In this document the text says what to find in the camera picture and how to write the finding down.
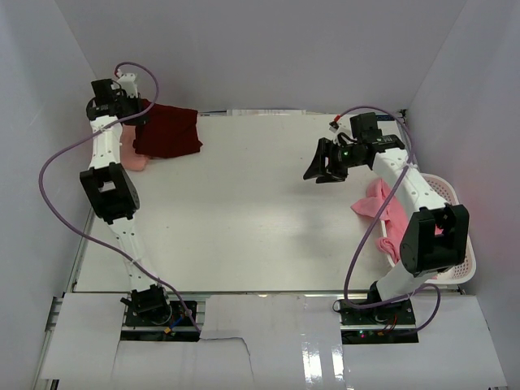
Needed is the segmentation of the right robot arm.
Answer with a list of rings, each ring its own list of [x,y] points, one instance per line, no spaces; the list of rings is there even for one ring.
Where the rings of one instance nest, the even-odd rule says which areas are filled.
[[[438,195],[413,166],[403,141],[385,135],[377,115],[367,112],[350,120],[350,133],[339,121],[329,124],[333,139],[318,140],[305,180],[318,184],[343,182],[349,169],[367,166],[391,188],[390,198],[403,206],[407,227],[399,244],[400,261],[371,286],[358,304],[375,323],[384,324],[397,312],[395,302],[408,299],[432,277],[463,263],[470,215]]]

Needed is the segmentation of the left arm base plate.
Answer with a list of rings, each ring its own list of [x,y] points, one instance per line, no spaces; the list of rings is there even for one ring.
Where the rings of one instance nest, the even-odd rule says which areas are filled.
[[[166,327],[171,331],[178,327],[191,327],[200,332],[196,322],[197,303],[195,301],[173,301],[166,290],[158,285],[147,289],[133,289],[120,302],[126,307],[127,327]]]

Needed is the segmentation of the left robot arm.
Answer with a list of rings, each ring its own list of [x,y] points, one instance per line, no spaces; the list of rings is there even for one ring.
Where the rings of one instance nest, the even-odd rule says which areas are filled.
[[[151,269],[144,245],[137,235],[134,214],[140,208],[137,190],[121,159],[121,136],[127,124],[145,124],[147,117],[138,93],[134,73],[116,72],[116,79],[91,83],[94,97],[86,106],[92,128],[93,152],[89,168],[80,173],[80,182],[95,215],[103,220],[124,252],[123,260],[130,283],[130,297],[122,302],[137,317],[154,323],[166,323],[171,303],[164,288],[141,269]]]

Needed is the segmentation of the dark red t shirt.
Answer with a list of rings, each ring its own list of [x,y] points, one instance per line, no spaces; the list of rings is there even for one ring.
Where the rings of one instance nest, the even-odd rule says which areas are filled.
[[[146,115],[148,121],[135,129],[133,148],[137,154],[178,158],[201,151],[197,110],[154,104]]]

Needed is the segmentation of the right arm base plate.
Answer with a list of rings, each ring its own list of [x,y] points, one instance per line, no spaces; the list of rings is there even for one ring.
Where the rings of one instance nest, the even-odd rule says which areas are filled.
[[[395,326],[415,325],[414,311],[411,301],[399,301],[371,309],[354,309],[347,306],[344,300],[336,300],[332,310],[340,315],[340,323],[344,326],[375,325],[389,329]]]

